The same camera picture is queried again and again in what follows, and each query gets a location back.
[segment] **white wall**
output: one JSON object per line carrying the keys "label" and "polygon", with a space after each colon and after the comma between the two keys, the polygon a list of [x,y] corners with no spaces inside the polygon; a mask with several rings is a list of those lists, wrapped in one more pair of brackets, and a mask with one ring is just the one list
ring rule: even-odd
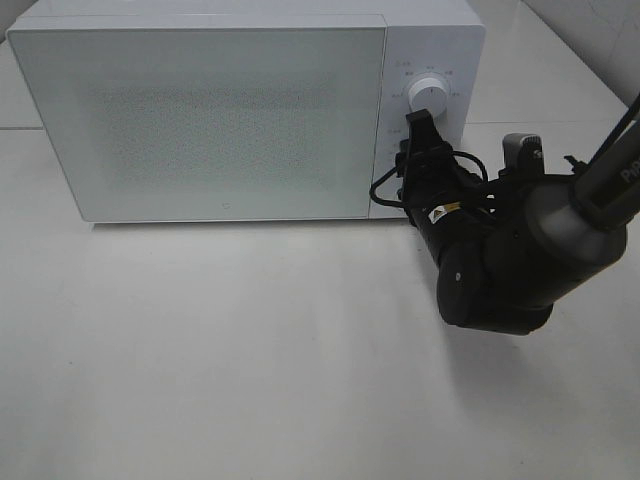
{"label": "white wall", "polygon": [[526,0],[624,102],[640,92],[640,0]]}
{"label": "white wall", "polygon": [[34,3],[35,0],[0,0],[0,42],[16,17]]}

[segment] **microwave control panel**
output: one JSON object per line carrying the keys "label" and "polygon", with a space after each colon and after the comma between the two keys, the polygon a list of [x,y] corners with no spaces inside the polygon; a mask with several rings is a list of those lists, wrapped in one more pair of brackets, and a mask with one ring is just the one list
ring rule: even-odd
{"label": "microwave control panel", "polygon": [[[395,165],[399,144],[409,135],[405,117],[413,111],[428,109],[442,136],[459,145],[484,32],[482,25],[387,28],[374,180]],[[392,178],[378,193],[396,200],[401,184]],[[369,216],[403,217],[404,212],[372,202]]]}

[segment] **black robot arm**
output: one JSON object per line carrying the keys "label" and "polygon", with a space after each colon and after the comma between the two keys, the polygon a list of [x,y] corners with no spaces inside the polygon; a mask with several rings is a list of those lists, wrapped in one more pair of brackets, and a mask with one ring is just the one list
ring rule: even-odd
{"label": "black robot arm", "polygon": [[[398,200],[439,268],[437,300],[452,325],[525,335],[541,327],[553,304],[616,262],[626,224],[640,210],[640,124],[573,175],[547,175],[541,140],[511,134],[505,168],[488,181],[473,155],[456,152],[428,111],[407,116],[391,174],[403,177]],[[464,156],[482,177],[461,167]]]}

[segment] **microwave door window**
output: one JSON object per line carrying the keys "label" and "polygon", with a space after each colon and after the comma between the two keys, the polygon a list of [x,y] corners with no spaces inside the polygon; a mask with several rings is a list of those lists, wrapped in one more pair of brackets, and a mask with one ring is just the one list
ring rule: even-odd
{"label": "microwave door window", "polygon": [[383,29],[12,42],[86,220],[368,214]]}

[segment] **table surface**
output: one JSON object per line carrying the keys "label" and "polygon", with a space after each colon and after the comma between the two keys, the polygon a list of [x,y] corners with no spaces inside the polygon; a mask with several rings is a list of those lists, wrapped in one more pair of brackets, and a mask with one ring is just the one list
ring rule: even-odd
{"label": "table surface", "polygon": [[[519,2],[464,145],[553,171],[624,106]],[[405,221],[83,223],[0,46],[0,478],[637,479],[640,226],[528,337],[443,324]]]}

